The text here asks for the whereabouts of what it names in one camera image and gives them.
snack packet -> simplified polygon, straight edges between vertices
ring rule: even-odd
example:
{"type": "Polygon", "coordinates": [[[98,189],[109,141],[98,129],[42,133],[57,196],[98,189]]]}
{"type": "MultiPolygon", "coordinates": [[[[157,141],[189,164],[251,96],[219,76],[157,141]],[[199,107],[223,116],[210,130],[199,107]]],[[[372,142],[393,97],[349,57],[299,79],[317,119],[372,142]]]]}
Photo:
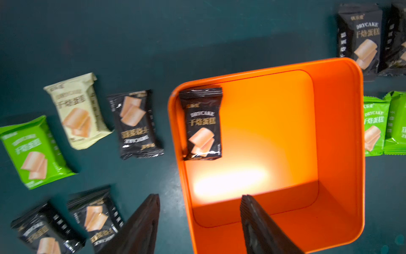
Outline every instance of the snack packet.
{"type": "Polygon", "coordinates": [[[151,91],[107,96],[120,142],[120,157],[150,158],[164,154],[156,143],[151,91]]]}
{"type": "Polygon", "coordinates": [[[44,87],[58,110],[69,144],[76,150],[86,149],[109,135],[100,113],[93,83],[93,73],[44,87]]]}
{"type": "Polygon", "coordinates": [[[11,222],[11,228],[37,254],[71,254],[86,242],[49,202],[11,222]]]}
{"type": "Polygon", "coordinates": [[[378,72],[382,10],[377,4],[341,4],[338,11],[337,56],[356,61],[364,81],[378,72]]]}
{"type": "Polygon", "coordinates": [[[365,156],[383,154],[391,96],[383,100],[364,96],[365,156]]]}
{"type": "Polygon", "coordinates": [[[153,254],[159,211],[159,195],[150,194],[99,254],[153,254]]]}
{"type": "Polygon", "coordinates": [[[113,239],[124,225],[110,196],[110,188],[72,199],[67,207],[76,222],[89,232],[95,253],[113,239]]]}
{"type": "Polygon", "coordinates": [[[406,2],[392,2],[386,26],[385,50],[382,53],[380,76],[406,74],[406,2]]]}
{"type": "Polygon", "coordinates": [[[0,127],[0,138],[29,189],[75,174],[66,166],[44,115],[24,124],[0,127]]]}
{"type": "Polygon", "coordinates": [[[406,92],[393,91],[386,128],[384,154],[406,154],[406,92]]]}
{"type": "Polygon", "coordinates": [[[188,154],[184,160],[221,158],[219,110],[223,90],[219,88],[188,89],[179,93],[185,111],[188,154]]]}

plastic wrapper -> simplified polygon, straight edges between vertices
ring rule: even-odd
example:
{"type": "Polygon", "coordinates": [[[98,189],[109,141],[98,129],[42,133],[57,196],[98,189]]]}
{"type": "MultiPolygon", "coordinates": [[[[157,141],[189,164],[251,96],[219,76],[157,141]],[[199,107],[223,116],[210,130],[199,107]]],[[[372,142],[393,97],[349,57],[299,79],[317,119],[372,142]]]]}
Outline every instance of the plastic wrapper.
{"type": "Polygon", "coordinates": [[[149,195],[99,254],[153,254],[159,211],[159,195],[149,195]]]}
{"type": "Polygon", "coordinates": [[[391,96],[383,100],[364,96],[365,156],[383,154],[391,96]]]}
{"type": "Polygon", "coordinates": [[[221,158],[219,110],[222,88],[189,89],[179,93],[185,111],[188,153],[184,160],[221,158]]]}
{"type": "Polygon", "coordinates": [[[364,81],[378,72],[382,10],[377,4],[341,4],[338,11],[337,56],[354,59],[364,81]]]}
{"type": "Polygon", "coordinates": [[[397,76],[406,74],[406,2],[392,2],[389,14],[385,47],[379,76],[397,76]]]}
{"type": "Polygon", "coordinates": [[[284,234],[254,197],[242,196],[240,213],[248,254],[304,254],[284,234]]]}
{"type": "Polygon", "coordinates": [[[151,91],[107,96],[119,136],[120,157],[125,160],[164,154],[157,144],[151,108],[151,91]]]}
{"type": "Polygon", "coordinates": [[[95,253],[98,253],[124,225],[110,196],[110,188],[92,191],[67,203],[76,222],[90,235],[95,253]]]}
{"type": "Polygon", "coordinates": [[[406,92],[390,92],[384,154],[406,154],[406,92]]]}
{"type": "Polygon", "coordinates": [[[83,248],[81,237],[50,204],[45,203],[11,223],[18,238],[37,254],[71,254],[83,248]]]}
{"type": "Polygon", "coordinates": [[[93,73],[44,87],[51,95],[69,144],[86,149],[109,135],[97,102],[93,73]]]}
{"type": "Polygon", "coordinates": [[[44,115],[24,124],[0,127],[0,138],[29,189],[75,174],[66,166],[44,115]]]}

black snack packet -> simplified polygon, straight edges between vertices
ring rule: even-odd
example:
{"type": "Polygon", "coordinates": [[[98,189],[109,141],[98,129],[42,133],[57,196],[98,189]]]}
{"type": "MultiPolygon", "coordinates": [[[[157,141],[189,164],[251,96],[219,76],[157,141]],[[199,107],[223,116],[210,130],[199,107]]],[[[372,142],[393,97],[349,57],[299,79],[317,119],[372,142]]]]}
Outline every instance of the black snack packet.
{"type": "Polygon", "coordinates": [[[156,143],[151,91],[107,96],[120,142],[120,157],[150,158],[164,154],[156,143]]]}
{"type": "Polygon", "coordinates": [[[337,56],[349,57],[362,69],[364,81],[378,72],[382,10],[377,4],[342,4],[338,11],[337,56]]]}
{"type": "Polygon", "coordinates": [[[35,253],[71,254],[86,242],[49,202],[13,220],[10,226],[35,253]]]}
{"type": "Polygon", "coordinates": [[[110,197],[110,188],[70,200],[67,207],[76,222],[89,232],[95,253],[113,239],[124,225],[110,197]]]}
{"type": "Polygon", "coordinates": [[[153,254],[159,211],[159,195],[150,194],[99,254],[153,254]]]}
{"type": "Polygon", "coordinates": [[[242,196],[240,214],[247,254],[304,254],[253,196],[242,196]]]}
{"type": "Polygon", "coordinates": [[[379,76],[406,74],[406,2],[392,2],[379,76]]]}
{"type": "Polygon", "coordinates": [[[185,161],[221,158],[219,110],[222,97],[221,87],[188,89],[179,93],[188,138],[185,161]]]}

brand logo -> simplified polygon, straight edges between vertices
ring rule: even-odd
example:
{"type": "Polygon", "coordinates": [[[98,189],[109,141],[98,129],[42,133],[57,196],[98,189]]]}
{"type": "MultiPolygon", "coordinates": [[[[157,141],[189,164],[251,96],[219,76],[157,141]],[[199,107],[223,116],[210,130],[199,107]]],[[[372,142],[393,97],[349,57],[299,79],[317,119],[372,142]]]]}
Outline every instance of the brand logo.
{"type": "Polygon", "coordinates": [[[53,90],[62,89],[62,88],[64,88],[63,83],[62,83],[62,84],[55,85],[55,86],[51,87],[51,88],[50,88],[50,91],[52,92],[53,90]]]}
{"type": "Polygon", "coordinates": [[[186,105],[187,109],[189,109],[189,108],[199,108],[199,107],[200,107],[200,102],[186,105]]]}
{"type": "Polygon", "coordinates": [[[356,15],[356,16],[352,16],[352,17],[351,17],[351,20],[352,20],[352,21],[354,21],[354,20],[363,20],[364,17],[365,17],[365,14],[356,15]]]}

